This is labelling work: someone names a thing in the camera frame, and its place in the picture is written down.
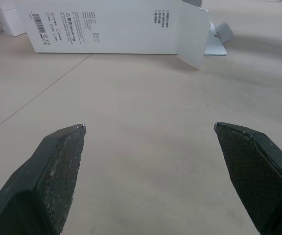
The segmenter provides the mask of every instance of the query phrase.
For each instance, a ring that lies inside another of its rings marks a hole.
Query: white packaging
[[[201,66],[208,11],[181,0],[22,2],[36,52],[178,54]]]

